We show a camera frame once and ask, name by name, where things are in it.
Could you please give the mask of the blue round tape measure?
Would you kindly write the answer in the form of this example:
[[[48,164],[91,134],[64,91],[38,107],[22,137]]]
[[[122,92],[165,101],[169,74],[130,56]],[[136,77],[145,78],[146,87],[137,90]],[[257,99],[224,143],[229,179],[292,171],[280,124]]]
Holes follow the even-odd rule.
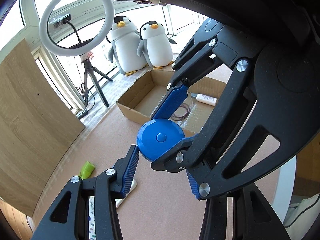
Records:
[[[184,138],[183,130],[175,122],[153,119],[141,126],[136,142],[142,156],[153,162]]]

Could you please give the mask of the small pink bottle grey cap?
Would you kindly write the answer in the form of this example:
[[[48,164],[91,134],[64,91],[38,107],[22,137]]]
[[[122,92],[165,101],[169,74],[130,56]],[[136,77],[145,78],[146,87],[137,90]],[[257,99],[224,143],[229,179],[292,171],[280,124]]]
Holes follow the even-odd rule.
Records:
[[[204,95],[204,94],[200,94],[200,93],[198,93],[198,94],[191,93],[190,96],[191,96],[191,98],[196,99],[198,102],[205,103],[205,104],[211,105],[213,107],[215,107],[218,102],[217,98],[214,98],[214,97],[211,97],[208,95]]]

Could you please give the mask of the Vinda tissue pack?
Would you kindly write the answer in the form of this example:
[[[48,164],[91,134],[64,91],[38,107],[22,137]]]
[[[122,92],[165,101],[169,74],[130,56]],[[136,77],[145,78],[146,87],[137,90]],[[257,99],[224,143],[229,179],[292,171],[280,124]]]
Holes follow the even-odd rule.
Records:
[[[94,197],[90,196],[88,201],[88,236],[90,240],[96,239],[95,233],[95,203]]]

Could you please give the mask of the green tube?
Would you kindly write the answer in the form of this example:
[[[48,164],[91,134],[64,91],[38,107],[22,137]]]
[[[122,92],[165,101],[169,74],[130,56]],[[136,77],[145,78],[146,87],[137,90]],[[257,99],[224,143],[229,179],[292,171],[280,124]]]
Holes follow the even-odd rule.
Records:
[[[90,163],[89,161],[86,161],[84,165],[81,167],[79,176],[82,180],[88,179],[94,170],[95,165]]]

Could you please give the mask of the cardboard box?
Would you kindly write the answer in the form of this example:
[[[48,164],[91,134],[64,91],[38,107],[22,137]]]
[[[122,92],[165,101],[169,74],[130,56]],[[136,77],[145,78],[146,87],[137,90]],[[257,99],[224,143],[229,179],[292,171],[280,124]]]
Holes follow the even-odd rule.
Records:
[[[148,122],[153,111],[164,98],[167,92],[166,85],[172,76],[173,72],[168,70],[146,72],[117,100],[117,106],[131,121],[140,125]],[[191,98],[190,94],[200,93],[218,99],[225,86],[224,82],[206,76],[188,89],[189,95],[184,102],[189,106],[190,112],[184,120],[176,121],[186,136],[199,133],[214,109],[211,105]]]

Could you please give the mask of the grey white penguin plush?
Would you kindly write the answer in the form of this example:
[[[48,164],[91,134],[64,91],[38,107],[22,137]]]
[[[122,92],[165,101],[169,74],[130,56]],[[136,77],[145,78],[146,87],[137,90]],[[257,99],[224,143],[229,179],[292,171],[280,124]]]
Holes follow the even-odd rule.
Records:
[[[137,55],[140,37],[128,17],[116,16],[106,39],[111,44],[108,59],[116,63],[121,74],[130,76],[148,65],[144,56]]]

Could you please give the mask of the wooden headboard panel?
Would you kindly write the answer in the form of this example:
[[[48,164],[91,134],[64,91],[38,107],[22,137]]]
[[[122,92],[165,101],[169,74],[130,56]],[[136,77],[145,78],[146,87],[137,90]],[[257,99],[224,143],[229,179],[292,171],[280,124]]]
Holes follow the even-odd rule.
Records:
[[[47,181],[84,127],[22,40],[1,62],[1,198],[32,216]]]

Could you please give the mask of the black tripod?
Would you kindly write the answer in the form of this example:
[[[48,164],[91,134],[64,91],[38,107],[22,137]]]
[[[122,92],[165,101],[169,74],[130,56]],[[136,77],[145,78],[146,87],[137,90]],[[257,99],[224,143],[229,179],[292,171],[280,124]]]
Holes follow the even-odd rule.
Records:
[[[99,85],[99,81],[97,80],[95,73],[99,74],[100,76],[107,79],[108,81],[113,81],[113,80],[110,77],[108,77],[106,74],[101,72],[98,68],[93,67],[93,65],[90,62],[90,57],[91,57],[90,55],[88,56],[85,54],[82,54],[80,56],[80,61],[84,67],[84,82],[80,85],[80,87],[77,87],[76,89],[84,101],[85,109],[82,110],[81,113],[76,115],[76,117],[79,120],[82,119],[83,117],[85,117],[89,113],[89,111],[95,106],[95,97],[94,97],[93,93],[91,92],[91,90],[89,89],[88,83],[87,83],[88,77],[90,77],[90,79],[92,80],[93,86],[94,86],[96,92],[98,93],[98,95],[100,96],[105,107],[108,108],[110,106],[110,104],[108,103],[108,101],[102,91],[101,86]],[[89,99],[90,99],[89,93],[91,93],[91,96],[93,96],[94,103],[93,103],[92,107],[88,109],[87,107],[88,107],[88,103],[89,103]]]

